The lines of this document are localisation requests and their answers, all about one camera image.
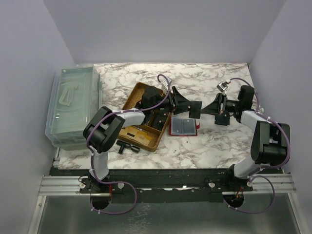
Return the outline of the grey card with stripe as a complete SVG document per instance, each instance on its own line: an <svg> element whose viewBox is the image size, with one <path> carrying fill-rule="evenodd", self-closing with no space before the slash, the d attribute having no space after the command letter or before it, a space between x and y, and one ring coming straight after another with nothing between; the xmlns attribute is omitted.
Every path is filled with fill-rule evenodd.
<svg viewBox="0 0 312 234"><path fill-rule="evenodd" d="M189 118L200 119L202 101L191 101Z"/></svg>

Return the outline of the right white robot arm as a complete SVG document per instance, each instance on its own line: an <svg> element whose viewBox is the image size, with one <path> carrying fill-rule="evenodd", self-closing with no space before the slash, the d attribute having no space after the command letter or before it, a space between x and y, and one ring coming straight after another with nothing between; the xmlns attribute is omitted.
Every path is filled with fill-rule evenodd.
<svg viewBox="0 0 312 234"><path fill-rule="evenodd" d="M253 110L254 96L254 88L243 85L238 100L229 100L224 92L218 93L214 101L201 110L202 114L215 116L214 123L223 126L230 124L230 114L233 114L237 122L253 131L250 156L230 168L233 177L239 179L248 179L264 169L279 168L289 161L291 154L290 126Z"/></svg>

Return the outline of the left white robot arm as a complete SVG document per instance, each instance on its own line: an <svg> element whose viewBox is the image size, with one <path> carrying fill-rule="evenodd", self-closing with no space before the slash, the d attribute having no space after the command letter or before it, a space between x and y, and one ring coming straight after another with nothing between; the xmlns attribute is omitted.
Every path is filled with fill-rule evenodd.
<svg viewBox="0 0 312 234"><path fill-rule="evenodd" d="M109 174L108 151L114 145L121 129L147 124L154 112L183 113L190 110L192 102L182 96L175 87L162 96L154 86L147 86L134 108L113 111L101 107L83 131L86 145L91 151L90 174L102 181Z"/></svg>

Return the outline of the red card holder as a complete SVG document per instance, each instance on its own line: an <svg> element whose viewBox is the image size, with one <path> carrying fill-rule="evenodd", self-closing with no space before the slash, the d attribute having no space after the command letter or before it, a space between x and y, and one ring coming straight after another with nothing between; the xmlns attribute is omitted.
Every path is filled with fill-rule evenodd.
<svg viewBox="0 0 312 234"><path fill-rule="evenodd" d="M200 128L200 122L196 122L193 118L178 118L171 117L169 122L170 136L194 137L197 136L197 131Z"/></svg>

